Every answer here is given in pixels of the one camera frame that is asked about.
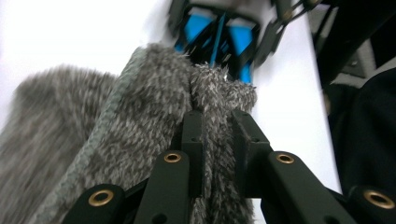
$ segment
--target faux fur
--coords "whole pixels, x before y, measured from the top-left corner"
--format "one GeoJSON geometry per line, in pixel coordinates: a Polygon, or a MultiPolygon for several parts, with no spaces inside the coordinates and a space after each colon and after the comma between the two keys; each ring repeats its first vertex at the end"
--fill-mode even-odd
{"type": "Polygon", "coordinates": [[[249,111],[256,94],[225,73],[151,45],[120,77],[63,66],[24,81],[0,135],[0,223],[61,223],[85,189],[139,183],[193,108],[203,111],[206,185],[191,223],[251,223],[228,118],[249,111]]]}

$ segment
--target gray textile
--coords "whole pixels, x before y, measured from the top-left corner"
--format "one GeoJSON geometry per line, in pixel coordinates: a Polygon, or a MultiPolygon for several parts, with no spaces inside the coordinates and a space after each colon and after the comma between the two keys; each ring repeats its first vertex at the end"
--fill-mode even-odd
{"type": "Polygon", "coordinates": [[[203,111],[206,185],[191,223],[251,223],[251,201],[234,183],[229,117],[249,111],[256,93],[225,73],[150,45],[120,77],[63,66],[27,79],[0,135],[0,223],[60,223],[85,189],[139,183],[193,108],[203,111]]]}

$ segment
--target white table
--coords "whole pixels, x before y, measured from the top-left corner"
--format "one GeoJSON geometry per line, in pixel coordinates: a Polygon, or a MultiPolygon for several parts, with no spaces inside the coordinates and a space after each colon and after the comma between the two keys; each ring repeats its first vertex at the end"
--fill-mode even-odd
{"type": "MultiPolygon", "coordinates": [[[[170,0],[3,0],[0,3],[0,128],[12,92],[29,75],[62,63],[119,74],[148,42],[172,46],[170,0]]],[[[256,8],[265,25],[274,17],[256,8]]],[[[318,71],[306,16],[286,29],[275,55],[253,76],[252,115],[274,150],[299,156],[328,188],[339,191],[318,71]]],[[[257,207],[258,223],[263,223],[257,207]]]]}

